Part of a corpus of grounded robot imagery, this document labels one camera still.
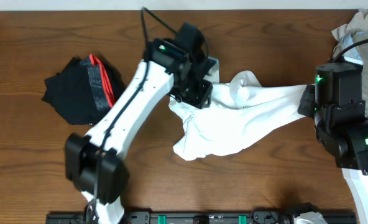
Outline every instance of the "white wall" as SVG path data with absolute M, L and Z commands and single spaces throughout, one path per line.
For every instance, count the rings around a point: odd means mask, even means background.
M 0 11 L 368 9 L 368 0 L 0 0 Z

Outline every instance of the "folded black cloth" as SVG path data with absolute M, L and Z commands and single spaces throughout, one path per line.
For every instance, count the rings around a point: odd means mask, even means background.
M 124 91 L 119 72 L 94 55 L 72 58 L 61 73 L 46 78 L 43 101 L 69 124 L 96 124 Z

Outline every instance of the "beige cloth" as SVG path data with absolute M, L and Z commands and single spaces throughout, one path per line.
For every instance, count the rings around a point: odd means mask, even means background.
M 349 24 L 332 30 L 332 34 L 339 41 L 334 48 L 334 56 L 351 44 L 368 39 L 368 10 L 359 10 Z M 365 115 L 368 117 L 368 44 L 355 47 L 346 52 L 344 56 L 362 60 L 364 63 L 362 70 L 362 99 L 366 101 Z

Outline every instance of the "wood grain surface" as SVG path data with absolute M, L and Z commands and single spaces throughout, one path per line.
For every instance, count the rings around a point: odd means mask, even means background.
M 197 25 L 220 60 L 222 82 L 253 71 L 263 86 L 313 82 L 336 41 L 331 30 L 356 11 L 164 11 L 178 29 Z M 149 35 L 171 34 L 147 16 Z M 44 79 L 72 56 L 103 54 L 128 84 L 143 49 L 135 11 L 0 12 L 0 223 L 43 223 L 49 211 L 79 211 L 85 200 L 64 175 L 70 126 L 41 101 Z M 334 159 L 315 139 L 313 121 L 281 127 L 238 154 L 184 161 L 173 152 L 182 121 L 164 98 L 135 137 L 125 207 L 155 211 L 251 210 L 311 202 L 354 209 Z

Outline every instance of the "wooden table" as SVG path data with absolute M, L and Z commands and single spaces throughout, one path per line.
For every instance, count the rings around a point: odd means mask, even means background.
M 263 86 L 312 83 L 336 41 L 331 30 L 356 11 L 156 12 L 172 27 L 197 25 L 220 76 L 252 70 Z M 171 34 L 147 16 L 150 37 Z M 70 126 L 41 101 L 44 79 L 72 56 L 103 54 L 128 84 L 142 55 L 135 11 L 0 12 L 0 223 L 43 223 L 49 211 L 79 211 L 86 202 L 65 178 L 63 144 Z M 134 139 L 125 160 L 131 178 L 125 207 L 155 211 L 251 210 L 311 202 L 355 209 L 334 158 L 303 118 L 238 154 L 184 161 L 172 150 L 182 121 L 164 98 Z

